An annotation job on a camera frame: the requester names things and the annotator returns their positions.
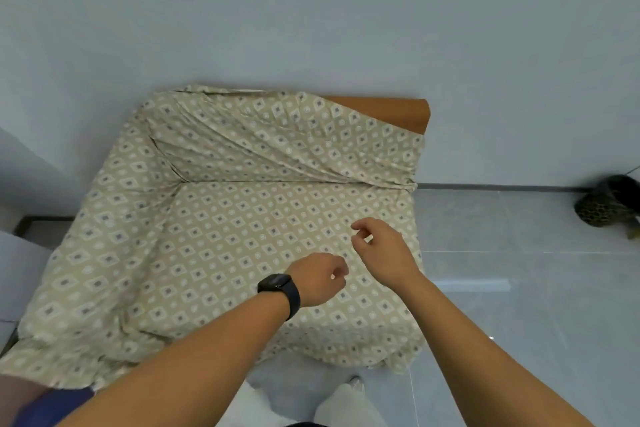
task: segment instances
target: forearm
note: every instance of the forearm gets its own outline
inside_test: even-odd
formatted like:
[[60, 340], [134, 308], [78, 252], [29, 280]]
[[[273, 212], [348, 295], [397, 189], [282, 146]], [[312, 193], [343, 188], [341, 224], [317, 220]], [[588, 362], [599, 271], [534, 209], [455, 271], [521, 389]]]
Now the forearm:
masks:
[[260, 293], [134, 368], [60, 426], [212, 427], [288, 315], [284, 294]]
[[427, 278], [407, 280], [397, 293], [416, 318], [469, 427], [591, 426]]

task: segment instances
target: left hand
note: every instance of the left hand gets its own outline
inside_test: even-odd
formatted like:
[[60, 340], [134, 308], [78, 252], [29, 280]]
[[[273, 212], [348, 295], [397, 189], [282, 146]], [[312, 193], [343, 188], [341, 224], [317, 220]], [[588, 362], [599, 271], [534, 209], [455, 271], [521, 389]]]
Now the left hand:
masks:
[[300, 307], [313, 307], [324, 304], [344, 288], [349, 268], [338, 255], [312, 253], [293, 262], [285, 273], [291, 275], [298, 288]]

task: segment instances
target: blue fabric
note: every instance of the blue fabric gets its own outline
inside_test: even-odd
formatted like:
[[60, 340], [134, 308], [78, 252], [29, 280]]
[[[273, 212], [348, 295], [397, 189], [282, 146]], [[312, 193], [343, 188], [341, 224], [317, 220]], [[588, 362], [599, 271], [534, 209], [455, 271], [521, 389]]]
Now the blue fabric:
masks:
[[48, 391], [22, 407], [12, 427], [53, 427], [91, 397], [91, 388]]

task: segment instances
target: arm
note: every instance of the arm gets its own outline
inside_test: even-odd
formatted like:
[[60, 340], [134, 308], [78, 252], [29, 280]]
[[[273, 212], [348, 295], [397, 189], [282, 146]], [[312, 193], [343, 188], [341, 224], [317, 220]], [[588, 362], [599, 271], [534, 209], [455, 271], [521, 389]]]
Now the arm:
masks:
[[[342, 257], [314, 253], [293, 262], [286, 273], [298, 288], [301, 307], [309, 307], [338, 293], [349, 271]], [[134, 368], [60, 427], [211, 427], [288, 317], [283, 293], [257, 294]]]
[[[416, 318], [469, 427], [593, 427], [585, 417], [491, 341], [418, 269], [402, 235], [373, 218], [351, 239], [381, 284]], [[373, 235], [367, 243], [364, 238]]]

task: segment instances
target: white pants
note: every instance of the white pants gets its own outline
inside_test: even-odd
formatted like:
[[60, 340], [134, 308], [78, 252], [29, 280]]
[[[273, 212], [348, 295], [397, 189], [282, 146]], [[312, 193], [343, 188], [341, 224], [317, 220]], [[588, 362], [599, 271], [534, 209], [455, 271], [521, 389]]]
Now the white pants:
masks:
[[[327, 427], [387, 427], [364, 393], [347, 384], [340, 385], [320, 404], [314, 422]], [[243, 382], [218, 427], [285, 427], [295, 423], [297, 421], [274, 413], [264, 393]]]

